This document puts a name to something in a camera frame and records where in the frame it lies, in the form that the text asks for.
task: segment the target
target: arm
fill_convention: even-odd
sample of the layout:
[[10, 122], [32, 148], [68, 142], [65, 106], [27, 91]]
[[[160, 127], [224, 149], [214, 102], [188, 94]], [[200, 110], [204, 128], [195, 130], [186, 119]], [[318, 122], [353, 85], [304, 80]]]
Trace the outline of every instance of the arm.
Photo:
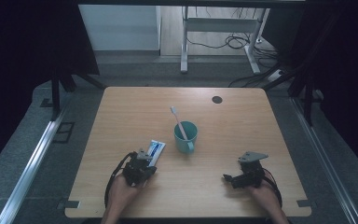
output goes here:
[[109, 190], [109, 200], [103, 213], [102, 224], [116, 224], [121, 212], [141, 191], [143, 184], [130, 187], [123, 175], [118, 175]]
[[264, 208], [274, 224], [289, 224], [286, 214], [281, 209], [278, 198], [272, 186], [263, 180], [259, 188], [247, 187], [257, 203]]

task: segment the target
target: white toothbrush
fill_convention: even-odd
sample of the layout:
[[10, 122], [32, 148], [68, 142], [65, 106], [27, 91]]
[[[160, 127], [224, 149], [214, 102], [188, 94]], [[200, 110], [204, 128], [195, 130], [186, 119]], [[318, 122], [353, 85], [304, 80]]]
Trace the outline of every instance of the white toothbrush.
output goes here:
[[171, 111], [172, 113], [175, 115], [175, 118], [176, 118], [176, 122], [178, 123], [178, 126], [179, 126], [179, 129], [180, 129], [180, 132], [182, 133], [182, 136], [185, 138], [185, 140], [187, 140], [187, 135], [185, 133], [185, 130], [183, 129], [183, 126], [182, 126], [182, 123], [180, 122], [177, 114], [176, 114], [176, 109], [174, 106], [171, 106]]

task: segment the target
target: wooden table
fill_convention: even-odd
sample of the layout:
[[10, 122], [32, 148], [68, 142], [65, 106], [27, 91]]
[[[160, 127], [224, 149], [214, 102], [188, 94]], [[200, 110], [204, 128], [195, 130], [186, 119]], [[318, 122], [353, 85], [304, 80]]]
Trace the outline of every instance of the wooden table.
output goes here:
[[[212, 101], [223, 99], [221, 104]], [[182, 120], [199, 128], [195, 152], [175, 148], [174, 105]], [[104, 190], [113, 170], [131, 151], [150, 140], [166, 143], [140, 196], [123, 217], [263, 217], [244, 189], [233, 189], [223, 174], [240, 175], [246, 151], [266, 153], [261, 161], [274, 175], [287, 216], [309, 216], [310, 207], [281, 131], [261, 89], [119, 88], [105, 90], [69, 201], [68, 217], [101, 217]]]

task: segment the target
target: human hand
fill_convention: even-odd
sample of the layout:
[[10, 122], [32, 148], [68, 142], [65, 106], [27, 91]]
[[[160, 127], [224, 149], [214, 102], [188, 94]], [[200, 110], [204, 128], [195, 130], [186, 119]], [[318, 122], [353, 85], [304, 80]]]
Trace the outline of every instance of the human hand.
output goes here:
[[101, 223], [116, 224], [121, 212], [139, 194], [143, 186], [144, 183], [140, 183], [131, 187], [122, 174], [117, 175], [109, 190], [109, 199]]
[[[266, 177], [273, 180], [269, 172], [266, 172]], [[249, 186], [246, 189], [250, 191], [256, 202], [267, 211], [274, 224], [289, 223], [286, 214], [281, 209], [273, 187], [266, 180], [263, 180], [258, 188]]]

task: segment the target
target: teal cup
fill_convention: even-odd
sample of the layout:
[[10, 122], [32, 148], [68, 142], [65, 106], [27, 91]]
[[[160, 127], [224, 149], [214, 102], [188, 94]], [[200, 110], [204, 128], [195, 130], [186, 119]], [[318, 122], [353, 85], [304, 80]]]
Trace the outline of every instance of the teal cup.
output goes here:
[[179, 151], [190, 154], [194, 152], [194, 145], [196, 143], [198, 129], [197, 126], [190, 121], [182, 121], [181, 122], [185, 134], [187, 136], [187, 140], [183, 137], [179, 126], [176, 124], [173, 129], [173, 134], [175, 135], [176, 147]]

